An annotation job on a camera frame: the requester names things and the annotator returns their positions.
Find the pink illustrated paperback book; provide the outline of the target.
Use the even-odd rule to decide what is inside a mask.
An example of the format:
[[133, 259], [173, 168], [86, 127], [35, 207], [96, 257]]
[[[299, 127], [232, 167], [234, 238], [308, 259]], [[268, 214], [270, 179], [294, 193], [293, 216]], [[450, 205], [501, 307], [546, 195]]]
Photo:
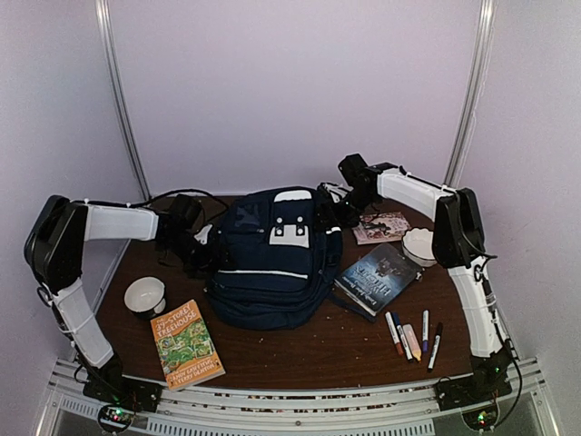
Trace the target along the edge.
[[411, 226], [401, 212], [361, 215], [352, 229], [357, 245], [400, 241]]

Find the navy blue student backpack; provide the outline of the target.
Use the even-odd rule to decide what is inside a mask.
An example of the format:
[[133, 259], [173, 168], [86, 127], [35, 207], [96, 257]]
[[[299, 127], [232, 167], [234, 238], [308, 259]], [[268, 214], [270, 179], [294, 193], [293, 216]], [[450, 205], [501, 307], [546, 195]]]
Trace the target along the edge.
[[210, 306], [222, 322], [254, 331], [305, 324], [329, 296], [343, 253], [330, 200], [302, 186], [235, 200], [209, 241]]

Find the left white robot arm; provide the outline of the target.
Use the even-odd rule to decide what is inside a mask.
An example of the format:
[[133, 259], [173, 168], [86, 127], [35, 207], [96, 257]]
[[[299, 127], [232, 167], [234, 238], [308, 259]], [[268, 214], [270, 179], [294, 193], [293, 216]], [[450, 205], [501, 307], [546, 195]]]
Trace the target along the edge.
[[84, 395], [128, 408], [157, 402], [162, 390], [155, 382], [123, 376], [122, 360], [105, 338], [84, 293], [85, 243], [153, 241], [175, 254], [188, 273], [207, 271], [217, 255], [208, 228], [192, 232], [199, 213], [195, 199], [183, 194], [165, 212], [155, 211], [148, 203], [72, 201], [62, 195], [46, 201], [26, 239], [24, 257], [38, 283], [39, 296], [88, 373]]

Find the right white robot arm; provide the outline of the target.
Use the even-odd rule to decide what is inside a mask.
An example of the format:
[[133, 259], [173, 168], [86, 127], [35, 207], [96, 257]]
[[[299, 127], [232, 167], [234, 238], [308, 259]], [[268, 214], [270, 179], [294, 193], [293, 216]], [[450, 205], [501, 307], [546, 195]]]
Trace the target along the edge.
[[372, 203], [389, 199], [433, 223], [431, 250], [448, 271], [458, 292], [470, 339], [472, 373], [445, 381], [447, 399], [488, 400], [509, 387], [507, 369], [514, 362], [509, 335], [500, 323], [496, 295], [491, 289], [485, 235], [475, 193], [423, 180], [393, 163], [367, 164], [352, 154], [339, 164], [344, 185], [320, 183], [318, 191], [330, 201], [341, 227], [358, 224]]

